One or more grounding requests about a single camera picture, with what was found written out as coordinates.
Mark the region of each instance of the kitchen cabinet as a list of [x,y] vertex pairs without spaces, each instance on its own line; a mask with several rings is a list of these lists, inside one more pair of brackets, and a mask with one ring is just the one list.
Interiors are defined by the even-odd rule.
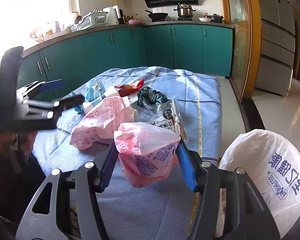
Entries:
[[[48,81],[38,52],[34,52],[22,59],[18,73],[17,88],[34,81]],[[33,99],[50,102],[55,99],[55,96],[52,91],[46,91],[37,94]]]
[[232,29],[202,25],[203,69],[205,74],[230,76]]
[[110,68],[131,68],[133,49],[130,30],[122,28],[88,34],[82,43],[94,77]]
[[112,32],[104,31],[82,36],[83,48],[87,57],[90,76],[95,77],[100,73],[114,67],[112,54]]
[[202,26],[172,25],[172,39],[174,68],[202,73]]
[[129,28],[112,30],[112,38],[111,53],[114,55],[114,67],[131,68],[133,49]]
[[81,37],[56,43],[39,51],[47,79],[63,79],[63,88],[54,90],[61,98],[83,85],[91,77]]
[[130,28],[130,34],[133,49],[133,65],[131,67],[147,66],[147,54],[143,29],[141,27]]
[[148,66],[174,69],[171,28],[168,24],[143,28]]

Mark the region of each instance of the wooden door frame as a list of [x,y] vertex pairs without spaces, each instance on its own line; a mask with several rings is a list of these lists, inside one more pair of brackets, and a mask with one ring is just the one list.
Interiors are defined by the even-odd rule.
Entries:
[[[222,0],[226,21],[231,24],[229,0]],[[261,41],[262,41],[262,25],[261,25],[261,12],[259,0],[247,0],[248,12],[250,17],[250,50],[248,66],[245,73],[245,81],[242,92],[238,91],[233,79],[230,76],[230,83],[233,87],[237,100],[241,102],[242,97],[251,97],[254,86],[257,80],[259,70],[259,62],[261,55]]]

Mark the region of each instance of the window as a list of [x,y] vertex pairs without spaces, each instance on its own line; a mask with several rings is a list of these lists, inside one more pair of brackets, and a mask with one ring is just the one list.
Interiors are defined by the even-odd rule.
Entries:
[[35,34],[49,26],[55,32],[55,21],[66,28],[71,17],[69,0],[0,0],[0,60],[11,47],[38,44]]

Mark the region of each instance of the pink plastic bag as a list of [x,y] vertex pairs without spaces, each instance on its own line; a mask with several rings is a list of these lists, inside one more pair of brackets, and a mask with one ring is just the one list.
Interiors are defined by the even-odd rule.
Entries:
[[180,136],[144,122],[122,123],[114,131],[122,173],[133,187],[145,187],[168,177],[178,159]]
[[72,129],[70,144],[85,150],[100,137],[113,138],[114,131],[123,122],[134,122],[134,109],[130,107],[128,97],[104,98]]

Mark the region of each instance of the dish rack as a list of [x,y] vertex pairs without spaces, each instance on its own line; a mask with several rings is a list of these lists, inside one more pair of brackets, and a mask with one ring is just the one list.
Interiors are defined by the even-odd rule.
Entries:
[[72,32],[76,32],[96,25],[106,25],[107,13],[108,12],[96,9],[84,16],[80,22],[71,25],[69,28]]

